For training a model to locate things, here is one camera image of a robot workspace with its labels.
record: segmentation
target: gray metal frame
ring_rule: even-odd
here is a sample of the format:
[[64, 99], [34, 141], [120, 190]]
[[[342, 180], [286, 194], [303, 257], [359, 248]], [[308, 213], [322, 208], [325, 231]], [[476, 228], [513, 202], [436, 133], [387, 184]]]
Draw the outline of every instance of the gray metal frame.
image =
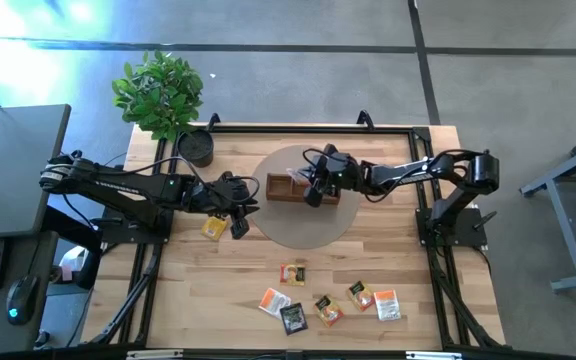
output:
[[[548, 190], [550, 195], [550, 200], [552, 201], [552, 206], [557, 215], [557, 220], [559, 221], [559, 226], [564, 235], [564, 240], [568, 246], [568, 251], [570, 252], [570, 257], [575, 266], [576, 270], [576, 239], [572, 227], [570, 226], [570, 217], [566, 213], [566, 209], [559, 196], [559, 190], [557, 189], [558, 178], [563, 178], [568, 175], [574, 174], [576, 172], [576, 155], [570, 159], [564, 161], [561, 165], [550, 170], [543, 176], [532, 181], [528, 185], [519, 189], [519, 192], [524, 197], [531, 197], [535, 192], [543, 189]], [[564, 278], [559, 281], [553, 281], [550, 283], [552, 290], [557, 293], [562, 290], [576, 288], [576, 276]]]

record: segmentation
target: concrete floor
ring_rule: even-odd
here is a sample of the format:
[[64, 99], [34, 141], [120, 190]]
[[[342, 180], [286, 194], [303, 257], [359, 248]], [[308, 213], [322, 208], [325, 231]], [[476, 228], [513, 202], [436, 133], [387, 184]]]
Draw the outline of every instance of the concrete floor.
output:
[[[427, 46], [576, 48], [576, 0], [418, 0]], [[0, 0], [0, 36], [134, 43], [413, 46], [405, 0]], [[175, 53], [206, 84], [201, 120], [428, 124], [415, 54]], [[106, 161], [125, 151], [130, 126], [111, 106], [111, 79], [130, 51], [35, 50], [0, 42], [0, 103], [70, 103], [64, 151]], [[517, 189], [576, 145], [576, 56], [429, 56], [442, 124], [462, 146], [489, 148], [501, 188], [478, 199], [499, 215], [487, 227], [492, 277], [508, 344], [576, 355], [576, 290], [550, 280], [574, 269], [545, 194]], [[73, 199], [88, 216], [101, 207]], [[65, 210], [63, 204], [55, 202]], [[60, 253], [68, 244], [60, 246]], [[55, 295], [44, 327], [63, 346], [85, 296]]]

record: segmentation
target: potted plant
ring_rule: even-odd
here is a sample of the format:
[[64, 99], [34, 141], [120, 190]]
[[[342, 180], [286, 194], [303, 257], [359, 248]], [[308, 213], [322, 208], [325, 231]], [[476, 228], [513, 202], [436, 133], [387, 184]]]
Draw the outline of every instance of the potted plant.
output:
[[203, 83], [188, 61], [175, 59], [169, 53], [155, 51], [155, 58], [143, 56], [143, 64], [133, 72], [124, 65], [126, 78], [114, 80], [115, 106], [123, 109], [122, 119], [135, 122], [143, 131], [152, 131], [153, 140], [168, 139], [179, 155], [197, 167], [210, 165], [213, 158], [212, 136], [190, 125], [197, 120]]

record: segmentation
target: black plant pot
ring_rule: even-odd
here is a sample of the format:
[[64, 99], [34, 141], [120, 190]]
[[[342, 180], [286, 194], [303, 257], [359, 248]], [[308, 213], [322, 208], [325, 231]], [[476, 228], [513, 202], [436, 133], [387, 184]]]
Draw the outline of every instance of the black plant pot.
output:
[[206, 130], [195, 130], [182, 134], [177, 144], [179, 156], [190, 161], [196, 167], [206, 167], [212, 163], [215, 144]]

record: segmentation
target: wooden table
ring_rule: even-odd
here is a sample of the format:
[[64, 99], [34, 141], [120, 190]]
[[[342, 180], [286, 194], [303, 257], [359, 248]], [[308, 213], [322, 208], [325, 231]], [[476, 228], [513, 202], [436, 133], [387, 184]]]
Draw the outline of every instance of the wooden table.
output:
[[[455, 127], [432, 126], [430, 132], [435, 153], [460, 147]], [[214, 134], [214, 140], [212, 165], [199, 169], [207, 181], [224, 170], [250, 175], [267, 154], [296, 144], [323, 148], [333, 143], [340, 151], [373, 163], [396, 165], [411, 160], [408, 139], [400, 135]], [[156, 145], [149, 133], [135, 127], [126, 170], [152, 163]], [[165, 154], [170, 154], [170, 145]], [[179, 164], [177, 171], [187, 173], [188, 169]], [[453, 188], [443, 182], [441, 187], [444, 196]], [[233, 240], [226, 231], [215, 242], [200, 235], [205, 215], [176, 212], [159, 271], [148, 347], [440, 348], [428, 261], [418, 244], [413, 216], [417, 206], [414, 186], [402, 186], [378, 204], [362, 198], [352, 227], [337, 241], [314, 250], [282, 247], [252, 222], [243, 239]], [[455, 248], [454, 252], [465, 303], [489, 334], [503, 343], [486, 263], [471, 249]], [[127, 293], [134, 253], [135, 246], [120, 245], [103, 258], [82, 340], [98, 334], [119, 309]], [[279, 265], [292, 262], [306, 264], [306, 286], [279, 285]], [[364, 313], [356, 310], [344, 292], [357, 280], [373, 290], [395, 289], [403, 318], [381, 322], [374, 306]], [[257, 308], [269, 287], [302, 303], [307, 331], [286, 336], [279, 320]], [[346, 313], [332, 328], [326, 328], [313, 311], [315, 301], [324, 294], [337, 299]], [[451, 334], [458, 339], [454, 310], [447, 299], [446, 304]], [[139, 305], [136, 314], [141, 314]], [[133, 333], [139, 318], [133, 320]]]

